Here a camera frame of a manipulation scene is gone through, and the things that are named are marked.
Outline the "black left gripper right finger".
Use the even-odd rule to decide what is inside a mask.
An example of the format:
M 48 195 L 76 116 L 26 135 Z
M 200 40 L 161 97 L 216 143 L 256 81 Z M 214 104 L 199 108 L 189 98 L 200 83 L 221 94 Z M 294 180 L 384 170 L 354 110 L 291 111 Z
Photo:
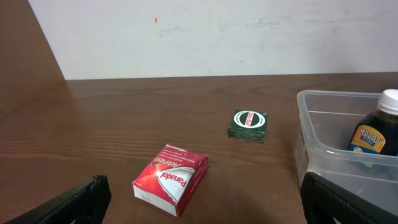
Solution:
M 397 224 L 397 215 L 313 172 L 305 174 L 300 195 L 308 224 Z

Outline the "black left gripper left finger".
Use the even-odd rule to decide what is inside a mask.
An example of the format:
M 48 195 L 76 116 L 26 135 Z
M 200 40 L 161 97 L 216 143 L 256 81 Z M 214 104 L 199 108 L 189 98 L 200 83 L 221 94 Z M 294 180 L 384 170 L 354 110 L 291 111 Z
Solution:
M 108 178 L 96 175 L 9 223 L 101 223 L 111 201 Z

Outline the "red Panadol box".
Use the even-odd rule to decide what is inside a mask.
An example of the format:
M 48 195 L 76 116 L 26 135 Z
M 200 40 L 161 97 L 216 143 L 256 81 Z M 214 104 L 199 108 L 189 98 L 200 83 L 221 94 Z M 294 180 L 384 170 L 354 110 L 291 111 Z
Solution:
M 208 155 L 168 144 L 132 182 L 134 196 L 180 217 L 208 167 Z

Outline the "small dark bottle white cap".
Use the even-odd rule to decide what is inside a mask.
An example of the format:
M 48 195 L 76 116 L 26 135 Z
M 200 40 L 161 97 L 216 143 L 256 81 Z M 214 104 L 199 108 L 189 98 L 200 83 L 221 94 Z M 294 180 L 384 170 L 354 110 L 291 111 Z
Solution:
M 355 127 L 348 151 L 397 155 L 397 90 L 384 90 L 376 109 Z

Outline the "green square box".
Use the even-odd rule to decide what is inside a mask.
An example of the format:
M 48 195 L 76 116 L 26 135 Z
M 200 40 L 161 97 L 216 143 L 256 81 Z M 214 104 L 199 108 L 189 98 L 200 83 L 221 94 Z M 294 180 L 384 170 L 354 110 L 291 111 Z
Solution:
M 228 128 L 228 137 L 263 143 L 266 135 L 268 114 L 236 109 Z

